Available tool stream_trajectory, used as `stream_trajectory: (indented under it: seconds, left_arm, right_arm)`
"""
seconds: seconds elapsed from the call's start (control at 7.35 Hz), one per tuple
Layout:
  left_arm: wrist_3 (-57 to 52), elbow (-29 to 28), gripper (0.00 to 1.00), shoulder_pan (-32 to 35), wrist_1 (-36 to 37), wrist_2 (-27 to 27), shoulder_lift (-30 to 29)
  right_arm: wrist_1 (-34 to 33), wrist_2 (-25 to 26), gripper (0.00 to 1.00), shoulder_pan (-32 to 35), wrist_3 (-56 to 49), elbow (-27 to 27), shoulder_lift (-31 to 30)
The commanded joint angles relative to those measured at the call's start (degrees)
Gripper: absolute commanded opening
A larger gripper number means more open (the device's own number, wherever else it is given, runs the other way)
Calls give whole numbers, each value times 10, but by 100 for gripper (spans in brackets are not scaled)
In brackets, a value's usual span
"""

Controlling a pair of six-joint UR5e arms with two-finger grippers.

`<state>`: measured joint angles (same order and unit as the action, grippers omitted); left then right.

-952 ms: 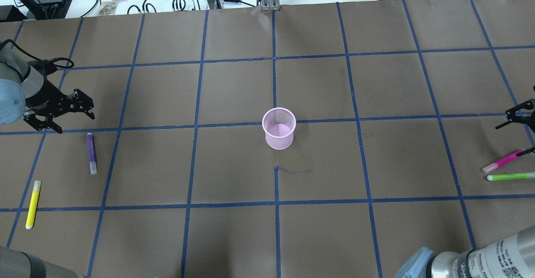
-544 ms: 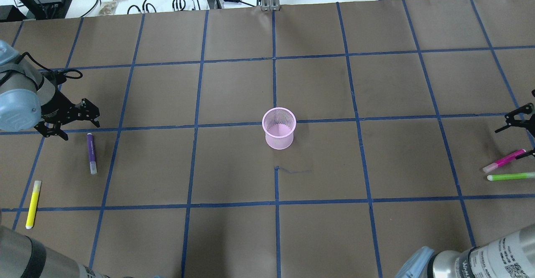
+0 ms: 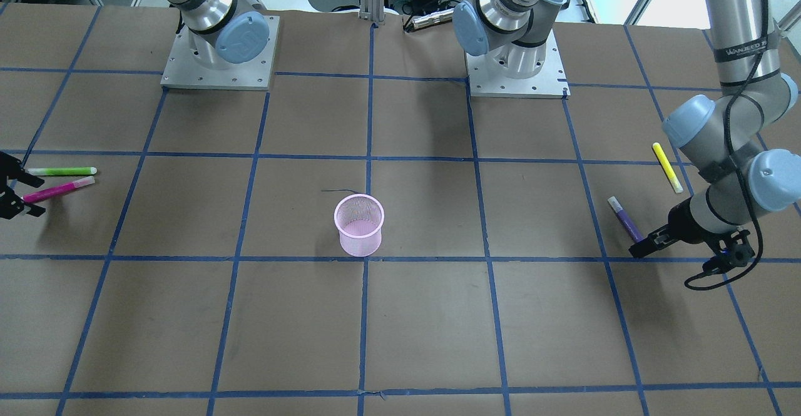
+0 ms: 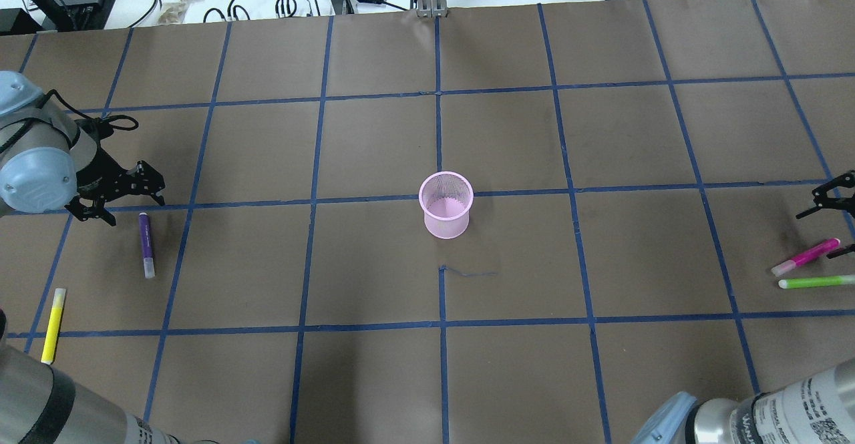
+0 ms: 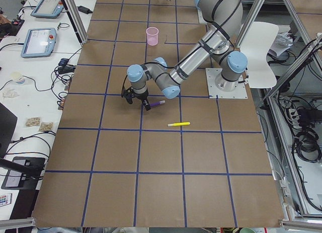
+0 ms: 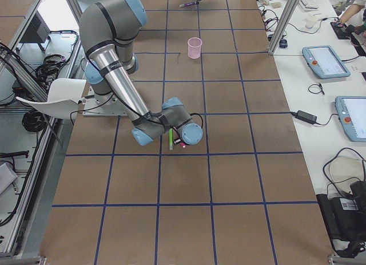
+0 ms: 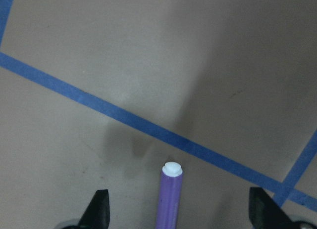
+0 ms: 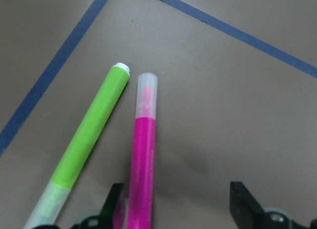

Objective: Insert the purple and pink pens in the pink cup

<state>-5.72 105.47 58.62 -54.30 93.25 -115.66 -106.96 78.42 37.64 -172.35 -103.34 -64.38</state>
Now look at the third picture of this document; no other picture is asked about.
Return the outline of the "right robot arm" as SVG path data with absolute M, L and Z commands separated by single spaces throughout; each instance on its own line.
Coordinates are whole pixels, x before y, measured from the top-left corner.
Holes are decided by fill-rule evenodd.
M 196 63 L 212 70 L 214 66 L 231 66 L 235 72 L 256 65 L 273 39 L 272 26 L 260 13 L 257 0 L 168 0 L 178 10 L 178 39 L 193 45 L 193 51 L 208 61 Z M 75 180 L 65 185 L 40 190 L 42 175 L 33 173 L 23 161 L 2 153 L 2 218 L 11 220 L 24 214 L 42 216 L 40 202 L 71 193 L 94 183 L 95 169 L 72 171 Z

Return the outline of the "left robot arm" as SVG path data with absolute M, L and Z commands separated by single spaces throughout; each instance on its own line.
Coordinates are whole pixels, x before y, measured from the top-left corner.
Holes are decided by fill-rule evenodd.
M 458 3 L 453 26 L 461 48 L 481 57 L 493 51 L 538 49 L 564 0 L 472 0 Z M 780 213 L 799 200 L 799 156 L 761 149 L 759 131 L 786 116 L 798 86 L 780 70 L 779 30 L 768 0 L 706 0 L 713 60 L 721 96 L 694 96 L 663 122 L 663 132 L 707 183 L 673 207 L 666 225 L 629 249 L 647 257 L 678 242 L 706 244 L 707 275 L 749 270 L 763 251 L 748 241 L 746 224 Z

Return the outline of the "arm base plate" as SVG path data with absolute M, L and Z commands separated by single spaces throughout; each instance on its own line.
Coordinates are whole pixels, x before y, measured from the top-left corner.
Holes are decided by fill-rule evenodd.
M 535 48 L 508 44 L 464 54 L 470 92 L 483 98 L 562 99 L 571 95 L 555 33 Z
M 267 15 L 265 20 L 269 35 L 263 51 L 240 64 L 223 59 L 215 48 L 184 26 L 175 36 L 161 85 L 180 90 L 268 91 L 281 19 Z

